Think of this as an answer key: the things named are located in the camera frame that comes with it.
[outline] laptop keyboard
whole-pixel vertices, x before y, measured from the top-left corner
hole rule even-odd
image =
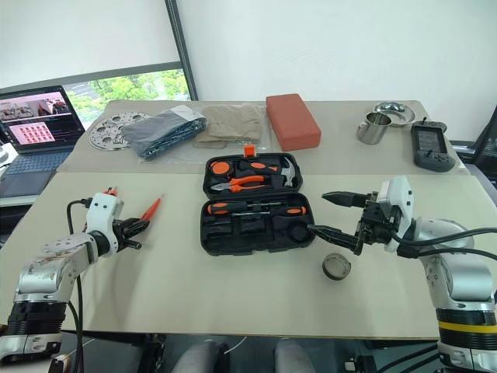
[[[7,168],[4,175],[52,171],[56,169],[69,154],[70,152],[18,155],[12,164]]]

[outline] beige cloth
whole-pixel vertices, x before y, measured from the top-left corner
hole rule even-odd
[[[223,148],[226,141],[261,139],[263,115],[259,106],[211,105],[200,112],[207,118],[207,129],[195,137],[196,147]]]

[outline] black tool case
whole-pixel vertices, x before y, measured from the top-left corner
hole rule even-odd
[[[285,186],[287,177],[281,175],[281,168],[294,167],[291,186]],[[220,165],[225,174],[215,174],[212,165]],[[256,169],[255,163],[269,165],[271,169]],[[263,176],[263,182],[245,183],[243,187],[266,186],[244,189],[237,193],[229,189],[213,190],[220,183],[229,183],[233,178]],[[302,187],[301,171],[295,158],[288,153],[262,153],[246,158],[243,155],[229,155],[209,159],[205,168],[203,191],[209,201],[202,206],[200,217],[200,241],[210,255],[247,255],[254,250],[270,252],[284,251],[311,244],[315,235],[307,229],[314,224],[308,199],[298,193]],[[237,202],[243,204],[272,204],[251,206],[243,211],[214,214],[213,204]],[[237,213],[265,213],[235,215]]]

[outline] window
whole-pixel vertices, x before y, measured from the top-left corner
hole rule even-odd
[[[113,99],[190,100],[182,69],[75,83],[64,89],[85,129]]]

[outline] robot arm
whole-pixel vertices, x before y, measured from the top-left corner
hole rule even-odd
[[[49,357],[61,346],[61,325],[76,278],[101,256],[112,256],[130,246],[149,219],[117,220],[123,202],[110,194],[88,199],[86,232],[47,243],[19,276],[7,330],[0,336],[0,363]]]
[[[497,372],[497,322],[492,275],[472,253],[437,253],[446,248],[472,249],[472,237],[413,249],[399,244],[392,232],[409,241],[425,241],[464,232],[455,221],[412,220],[413,194],[405,176],[385,182],[380,193],[331,192],[323,197],[334,204],[363,209],[355,235],[324,225],[309,229],[327,242],[360,255],[363,244],[385,244],[399,256],[418,257],[425,268],[432,303],[439,321],[440,360],[446,371]]]

